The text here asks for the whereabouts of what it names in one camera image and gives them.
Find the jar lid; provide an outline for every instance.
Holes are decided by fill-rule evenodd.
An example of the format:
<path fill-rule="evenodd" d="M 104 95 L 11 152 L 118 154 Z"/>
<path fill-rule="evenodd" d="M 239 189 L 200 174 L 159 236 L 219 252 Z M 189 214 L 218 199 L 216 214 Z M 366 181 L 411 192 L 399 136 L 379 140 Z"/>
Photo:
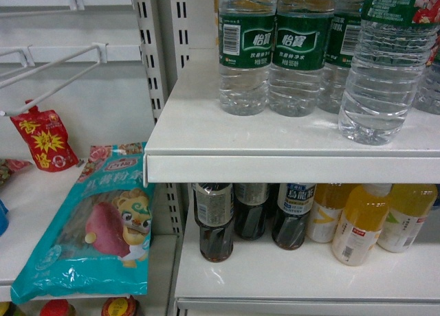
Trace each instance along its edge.
<path fill-rule="evenodd" d="M 135 316 L 136 308 L 136 300 L 132 295 L 129 298 L 111 297 L 104 303 L 101 316 Z"/>
<path fill-rule="evenodd" d="M 6 314 L 9 309 L 10 302 L 0 302 L 0 316 Z"/>
<path fill-rule="evenodd" d="M 69 314 L 69 302 L 66 299 L 50 300 L 40 311 L 40 316 L 66 316 Z"/>

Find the barcode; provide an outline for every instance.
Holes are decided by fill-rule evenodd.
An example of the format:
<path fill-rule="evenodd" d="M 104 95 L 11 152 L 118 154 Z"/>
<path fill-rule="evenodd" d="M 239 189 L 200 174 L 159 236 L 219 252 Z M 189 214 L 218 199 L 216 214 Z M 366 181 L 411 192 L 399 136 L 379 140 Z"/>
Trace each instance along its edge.
<path fill-rule="evenodd" d="M 351 254 L 353 254 L 353 249 L 351 247 L 346 246 L 344 251 L 342 252 L 342 255 L 348 260 L 351 257 Z"/>
<path fill-rule="evenodd" d="M 223 53 L 240 55 L 240 25 L 223 25 Z"/>
<path fill-rule="evenodd" d="M 344 41 L 341 46 L 341 54 L 353 56 L 356 44 L 358 43 L 358 36 L 360 32 L 359 25 L 347 25 L 344 34 Z"/>
<path fill-rule="evenodd" d="M 411 243 L 413 242 L 414 238 L 415 238 L 415 237 L 409 237 L 409 238 L 407 238 L 407 239 L 406 239 L 406 242 L 405 242 L 405 244 L 404 244 L 404 247 L 410 246 Z"/>

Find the green bottle label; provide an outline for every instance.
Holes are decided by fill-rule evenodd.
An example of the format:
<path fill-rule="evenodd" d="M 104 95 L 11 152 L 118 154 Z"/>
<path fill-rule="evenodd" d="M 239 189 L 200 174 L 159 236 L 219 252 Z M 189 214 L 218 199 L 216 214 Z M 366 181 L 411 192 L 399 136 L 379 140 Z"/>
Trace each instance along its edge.
<path fill-rule="evenodd" d="M 351 67 L 360 32 L 360 16 L 335 14 L 325 61 L 339 67 Z"/>
<path fill-rule="evenodd" d="M 220 64 L 253 69 L 270 64 L 274 15 L 219 15 Z"/>
<path fill-rule="evenodd" d="M 276 42 L 272 62 L 295 70 L 324 66 L 331 17 L 276 16 Z"/>
<path fill-rule="evenodd" d="M 437 24 L 440 0 L 365 0 L 362 19 L 378 23 L 410 26 Z"/>

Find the snack bag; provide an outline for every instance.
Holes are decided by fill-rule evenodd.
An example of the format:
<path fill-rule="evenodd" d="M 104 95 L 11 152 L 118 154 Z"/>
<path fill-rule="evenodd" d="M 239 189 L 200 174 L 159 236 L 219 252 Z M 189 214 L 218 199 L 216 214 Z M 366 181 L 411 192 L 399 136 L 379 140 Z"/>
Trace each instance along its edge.
<path fill-rule="evenodd" d="M 147 292 L 155 186 L 142 184 L 144 144 L 92 146 L 79 179 L 11 287 L 39 295 Z"/>
<path fill-rule="evenodd" d="M 31 165 L 30 162 L 23 160 L 0 159 L 0 185 L 5 183 L 15 172 Z"/>
<path fill-rule="evenodd" d="M 66 128 L 54 110 L 40 112 L 37 106 L 33 106 L 27 113 L 10 119 L 40 170 L 59 172 L 78 163 L 78 158 L 67 143 Z"/>

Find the plastic packaging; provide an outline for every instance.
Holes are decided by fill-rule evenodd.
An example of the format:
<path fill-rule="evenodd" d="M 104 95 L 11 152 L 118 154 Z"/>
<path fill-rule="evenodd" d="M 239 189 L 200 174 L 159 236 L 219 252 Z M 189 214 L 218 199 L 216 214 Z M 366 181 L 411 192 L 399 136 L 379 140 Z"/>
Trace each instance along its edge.
<path fill-rule="evenodd" d="M 435 43 L 438 0 L 365 0 L 339 112 L 355 142 L 383 145 L 402 129 Z"/>
<path fill-rule="evenodd" d="M 50 300 L 41 309 L 40 316 L 76 316 L 76 309 L 66 299 Z"/>
<path fill-rule="evenodd" d="M 362 184 L 347 199 L 332 242 L 335 257 L 360 266 L 372 251 L 390 205 L 391 184 Z"/>
<path fill-rule="evenodd" d="M 440 115 L 440 31 L 437 41 L 431 49 L 432 58 L 426 63 L 427 67 L 419 85 L 414 107 L 421 111 Z"/>
<path fill-rule="evenodd" d="M 15 172 L 31 165 L 30 162 L 23 160 L 0 159 L 0 185 L 4 184 Z"/>
<path fill-rule="evenodd" d="M 0 236 L 6 231 L 9 225 L 6 213 L 8 213 L 8 209 L 5 204 L 3 204 L 3 201 L 0 200 Z"/>
<path fill-rule="evenodd" d="M 276 0 L 219 0 L 220 103 L 255 115 L 267 102 Z"/>
<path fill-rule="evenodd" d="M 315 242 L 330 242 L 350 192 L 356 184 L 319 183 L 307 223 L 307 236 Z"/>
<path fill-rule="evenodd" d="M 26 316 L 26 314 L 12 302 L 0 302 L 0 316 Z"/>
<path fill-rule="evenodd" d="M 270 108 L 302 117 L 316 107 L 335 0 L 278 0 Z"/>
<path fill-rule="evenodd" d="M 345 81 L 358 43 L 363 3 L 364 0 L 336 1 L 318 96 L 318 107 L 330 113 L 338 114 L 341 107 Z"/>
<path fill-rule="evenodd" d="M 40 170 L 59 172 L 79 162 L 67 143 L 67 130 L 54 110 L 40 112 L 37 106 L 33 106 L 27 113 L 10 119 L 25 140 Z"/>
<path fill-rule="evenodd" d="M 272 239 L 282 249 L 297 249 L 304 243 L 315 189 L 315 183 L 280 184 Z"/>
<path fill-rule="evenodd" d="M 200 253 L 208 261 L 224 261 L 234 248 L 232 184 L 195 183 L 192 187 L 194 216 L 200 232 Z"/>
<path fill-rule="evenodd" d="M 234 231 L 243 239 L 256 240 L 265 231 L 267 183 L 234 183 Z"/>
<path fill-rule="evenodd" d="M 145 144 L 94 146 L 80 177 L 11 287 L 36 296 L 146 294 L 153 193 Z"/>
<path fill-rule="evenodd" d="M 377 243 L 394 252 L 405 252 L 416 239 L 437 198 L 434 184 L 395 184 L 390 212 Z"/>

